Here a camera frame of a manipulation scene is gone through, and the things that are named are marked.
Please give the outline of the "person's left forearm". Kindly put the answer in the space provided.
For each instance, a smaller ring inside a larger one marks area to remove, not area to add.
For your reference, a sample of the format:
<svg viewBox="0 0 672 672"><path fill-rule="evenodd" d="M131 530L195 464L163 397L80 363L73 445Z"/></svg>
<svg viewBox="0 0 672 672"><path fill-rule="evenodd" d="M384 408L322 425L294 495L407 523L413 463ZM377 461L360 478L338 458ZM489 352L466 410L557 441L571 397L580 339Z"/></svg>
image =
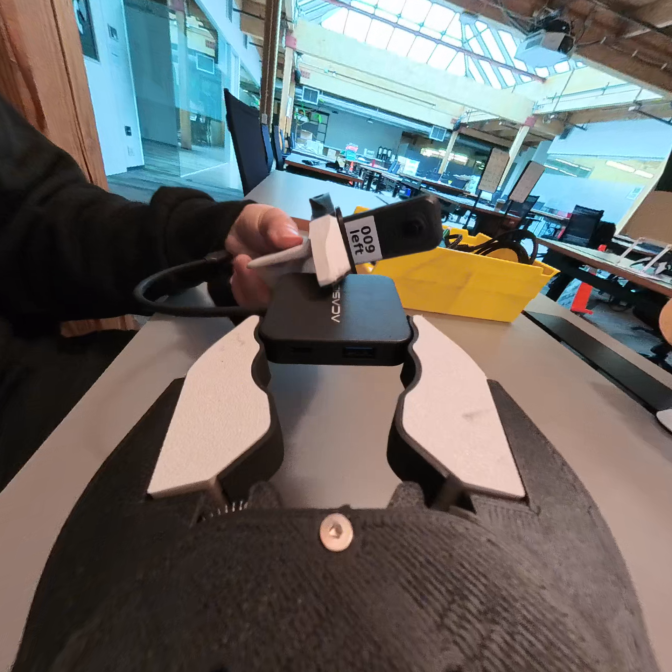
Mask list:
<svg viewBox="0 0 672 672"><path fill-rule="evenodd" d="M65 321L133 313L141 280L223 249L251 204L188 188L160 188L148 203L105 191L1 99L1 348Z"/></svg>

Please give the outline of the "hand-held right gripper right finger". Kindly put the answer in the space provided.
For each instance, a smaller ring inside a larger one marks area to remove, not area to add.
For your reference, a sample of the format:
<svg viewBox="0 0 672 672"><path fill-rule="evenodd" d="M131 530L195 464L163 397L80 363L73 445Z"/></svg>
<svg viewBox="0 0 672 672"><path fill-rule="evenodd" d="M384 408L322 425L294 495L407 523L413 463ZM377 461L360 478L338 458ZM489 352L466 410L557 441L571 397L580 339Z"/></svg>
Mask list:
<svg viewBox="0 0 672 672"><path fill-rule="evenodd" d="M408 318L386 458L428 507L472 507L474 497L525 503L527 493L487 376L427 318Z"/></svg>

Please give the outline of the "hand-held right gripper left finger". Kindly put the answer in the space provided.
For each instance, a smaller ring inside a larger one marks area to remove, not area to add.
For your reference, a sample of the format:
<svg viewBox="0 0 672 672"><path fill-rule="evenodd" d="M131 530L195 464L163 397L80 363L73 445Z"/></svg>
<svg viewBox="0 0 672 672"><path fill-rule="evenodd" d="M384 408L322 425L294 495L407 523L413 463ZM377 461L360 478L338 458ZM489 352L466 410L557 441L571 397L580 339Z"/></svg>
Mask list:
<svg viewBox="0 0 672 672"><path fill-rule="evenodd" d="M152 499L249 499L280 469L284 440L260 324L248 317L190 367L148 483Z"/></svg>

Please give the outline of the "instruction board on pole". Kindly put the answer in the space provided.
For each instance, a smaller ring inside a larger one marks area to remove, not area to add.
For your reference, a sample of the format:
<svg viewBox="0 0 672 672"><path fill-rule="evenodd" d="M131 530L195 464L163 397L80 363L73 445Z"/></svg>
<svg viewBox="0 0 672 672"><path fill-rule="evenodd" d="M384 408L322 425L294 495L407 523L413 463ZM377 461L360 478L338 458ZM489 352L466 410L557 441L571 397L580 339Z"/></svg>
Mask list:
<svg viewBox="0 0 672 672"><path fill-rule="evenodd" d="M499 187L509 163L509 151L506 148L493 147L486 160L483 172L476 186L477 191L494 193Z"/></svg>
<svg viewBox="0 0 672 672"><path fill-rule="evenodd" d="M545 166L542 163L536 161L527 162L512 190L509 192L509 201L512 203L524 203L542 176L544 170Z"/></svg>

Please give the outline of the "ceiling projector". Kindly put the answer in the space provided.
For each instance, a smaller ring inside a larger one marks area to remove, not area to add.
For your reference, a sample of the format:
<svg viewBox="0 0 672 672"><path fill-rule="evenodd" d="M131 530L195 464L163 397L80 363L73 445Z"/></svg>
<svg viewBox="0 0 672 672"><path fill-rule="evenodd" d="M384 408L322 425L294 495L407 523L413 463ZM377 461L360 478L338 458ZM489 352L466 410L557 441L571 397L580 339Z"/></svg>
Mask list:
<svg viewBox="0 0 672 672"><path fill-rule="evenodd" d="M549 68L569 59L575 50L575 37L570 22L549 18L535 26L517 46L515 58L526 66Z"/></svg>

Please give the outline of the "square black usb hub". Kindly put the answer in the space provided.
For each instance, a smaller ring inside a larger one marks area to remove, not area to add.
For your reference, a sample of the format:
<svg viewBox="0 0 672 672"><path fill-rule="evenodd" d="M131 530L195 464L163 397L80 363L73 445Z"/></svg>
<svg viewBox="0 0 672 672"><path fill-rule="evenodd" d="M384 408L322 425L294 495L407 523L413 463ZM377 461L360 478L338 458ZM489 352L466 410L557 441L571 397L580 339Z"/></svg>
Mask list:
<svg viewBox="0 0 672 672"><path fill-rule="evenodd" d="M395 366L413 330L390 278L348 274L320 287L312 274L289 273L276 283L258 334L276 364Z"/></svg>

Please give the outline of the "black office chair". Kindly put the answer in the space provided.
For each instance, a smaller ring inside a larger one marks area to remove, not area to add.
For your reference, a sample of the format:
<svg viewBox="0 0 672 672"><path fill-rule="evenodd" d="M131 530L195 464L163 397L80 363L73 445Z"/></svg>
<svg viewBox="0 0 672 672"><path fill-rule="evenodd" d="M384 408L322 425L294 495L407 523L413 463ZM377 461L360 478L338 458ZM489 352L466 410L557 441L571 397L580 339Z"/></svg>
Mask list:
<svg viewBox="0 0 672 672"><path fill-rule="evenodd" d="M603 214L604 210L576 205L558 241L569 245L589 247Z"/></svg>
<svg viewBox="0 0 672 672"><path fill-rule="evenodd" d="M231 134L243 194L248 195L271 172L259 111L224 90L226 125Z"/></svg>

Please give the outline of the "dark framed wall sign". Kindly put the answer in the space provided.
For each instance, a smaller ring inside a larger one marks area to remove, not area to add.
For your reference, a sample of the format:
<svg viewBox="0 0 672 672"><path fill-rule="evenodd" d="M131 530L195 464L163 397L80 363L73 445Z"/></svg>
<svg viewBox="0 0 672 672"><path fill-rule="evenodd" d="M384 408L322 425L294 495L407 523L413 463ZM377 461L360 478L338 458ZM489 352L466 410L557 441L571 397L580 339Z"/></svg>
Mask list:
<svg viewBox="0 0 672 672"><path fill-rule="evenodd" d="M84 57L99 62L99 51L90 1L72 1L72 8L79 31L82 53Z"/></svg>

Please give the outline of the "wooden top office desk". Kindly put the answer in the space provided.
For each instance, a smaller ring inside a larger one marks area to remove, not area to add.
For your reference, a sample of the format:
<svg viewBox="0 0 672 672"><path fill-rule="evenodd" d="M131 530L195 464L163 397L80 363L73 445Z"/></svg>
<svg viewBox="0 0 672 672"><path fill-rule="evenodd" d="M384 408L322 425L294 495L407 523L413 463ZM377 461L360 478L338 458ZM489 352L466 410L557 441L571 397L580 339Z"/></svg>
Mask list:
<svg viewBox="0 0 672 672"><path fill-rule="evenodd" d="M593 250L592 248L579 247L551 239L538 239L538 244L555 253L579 261L582 265L606 271L647 290L671 298L670 276L662 273L656 275L651 273L651 269L644 271L642 265L636 265L636 262L631 259L607 251Z"/></svg>

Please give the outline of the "person's left hand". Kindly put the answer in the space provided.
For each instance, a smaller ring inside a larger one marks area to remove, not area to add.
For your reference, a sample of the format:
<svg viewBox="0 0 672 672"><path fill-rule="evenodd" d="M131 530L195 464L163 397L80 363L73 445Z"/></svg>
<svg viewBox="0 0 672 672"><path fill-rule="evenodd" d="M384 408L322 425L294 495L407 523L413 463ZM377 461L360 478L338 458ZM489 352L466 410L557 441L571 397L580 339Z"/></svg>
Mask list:
<svg viewBox="0 0 672 672"><path fill-rule="evenodd" d="M231 290L237 304L248 310L265 308L270 290L248 264L253 259L296 247L302 242L296 223L282 210L263 204L245 206L224 244L232 256Z"/></svg>

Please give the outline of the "yellow plastic bin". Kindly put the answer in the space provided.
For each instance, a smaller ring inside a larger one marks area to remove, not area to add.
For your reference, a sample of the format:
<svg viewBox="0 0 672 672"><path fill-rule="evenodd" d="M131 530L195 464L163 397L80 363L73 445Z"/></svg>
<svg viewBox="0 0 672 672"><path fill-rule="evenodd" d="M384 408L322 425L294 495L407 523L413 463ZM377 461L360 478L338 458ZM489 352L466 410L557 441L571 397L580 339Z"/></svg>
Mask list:
<svg viewBox="0 0 672 672"><path fill-rule="evenodd" d="M444 224L441 246L357 272L392 279L405 309L510 323L559 273L538 258L533 234L512 233L491 239Z"/></svg>

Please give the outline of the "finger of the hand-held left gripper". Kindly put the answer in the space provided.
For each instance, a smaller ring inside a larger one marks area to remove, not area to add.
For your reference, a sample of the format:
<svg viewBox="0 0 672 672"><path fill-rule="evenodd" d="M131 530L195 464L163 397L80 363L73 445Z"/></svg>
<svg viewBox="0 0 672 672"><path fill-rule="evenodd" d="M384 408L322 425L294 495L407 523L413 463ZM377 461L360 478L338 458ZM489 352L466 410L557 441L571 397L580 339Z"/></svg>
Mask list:
<svg viewBox="0 0 672 672"><path fill-rule="evenodd" d="M332 215L323 215L312 220L308 225L308 241L311 247L315 275L318 279L331 277L329 261L331 225Z"/></svg>
<svg viewBox="0 0 672 672"><path fill-rule="evenodd" d="M335 285L351 273L352 265L340 220L335 215L327 219L327 285Z"/></svg>

